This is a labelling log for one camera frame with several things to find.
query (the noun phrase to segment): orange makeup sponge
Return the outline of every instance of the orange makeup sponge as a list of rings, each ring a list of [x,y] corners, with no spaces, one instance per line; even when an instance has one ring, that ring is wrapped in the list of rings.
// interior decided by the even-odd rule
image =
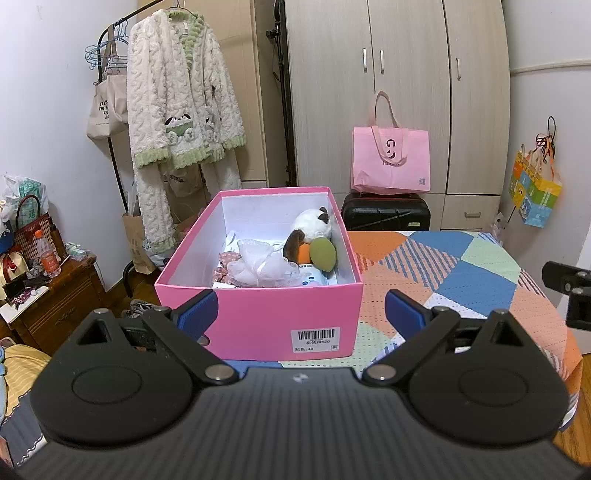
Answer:
[[[297,251],[297,263],[298,265],[304,265],[311,263],[310,260],[310,245],[301,244]]]

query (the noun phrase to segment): beige tote bag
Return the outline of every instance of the beige tote bag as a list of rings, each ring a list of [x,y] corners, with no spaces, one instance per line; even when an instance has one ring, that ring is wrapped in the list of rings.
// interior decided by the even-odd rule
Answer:
[[[120,72],[109,74],[107,69],[110,59],[117,56],[111,25],[102,62],[105,79],[95,87],[86,127],[86,135],[94,140],[111,137],[127,128],[127,75]]]

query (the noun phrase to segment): cable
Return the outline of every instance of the cable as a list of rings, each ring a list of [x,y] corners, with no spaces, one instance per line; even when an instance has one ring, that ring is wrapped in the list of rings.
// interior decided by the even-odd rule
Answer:
[[[513,210],[511,211],[511,214],[509,215],[509,219],[507,220],[507,225],[509,225],[509,222],[511,221],[511,217],[513,216],[513,214],[515,213],[515,209],[517,207],[513,207]]]

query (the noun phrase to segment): circular pad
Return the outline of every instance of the circular pad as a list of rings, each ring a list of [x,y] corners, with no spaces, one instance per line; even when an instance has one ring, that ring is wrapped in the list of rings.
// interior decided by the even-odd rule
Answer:
[[[460,377],[459,385],[466,398],[489,407],[513,405],[527,393],[525,381],[502,368],[477,368],[466,372]]]
[[[72,390],[88,403],[117,403],[132,397],[142,386],[142,378],[123,367],[96,367],[74,379]]]
[[[417,413],[454,440],[477,445],[552,438],[568,396],[550,364],[541,363],[542,354],[493,344],[473,349],[438,356],[416,370],[408,395]]]
[[[191,401],[193,382],[172,359],[129,346],[62,353],[37,378],[31,400],[58,442],[88,447],[145,439],[175,422]]]

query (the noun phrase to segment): blue hanger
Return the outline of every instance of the blue hanger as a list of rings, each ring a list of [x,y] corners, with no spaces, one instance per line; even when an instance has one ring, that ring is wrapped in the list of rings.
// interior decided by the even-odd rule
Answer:
[[[129,45],[128,38],[129,35],[127,34],[127,26],[128,21],[125,20],[120,24],[116,25],[115,27],[115,35],[113,37],[113,41],[120,41],[125,45]],[[90,70],[94,70],[98,67],[99,57],[102,61],[102,54],[101,51],[103,48],[107,46],[109,40],[102,42],[100,45],[89,45],[85,48],[85,55],[84,58],[90,65]],[[125,68],[127,65],[127,55],[118,55],[117,57],[111,57],[109,59],[109,63],[107,65],[101,65],[104,69],[121,69]]]

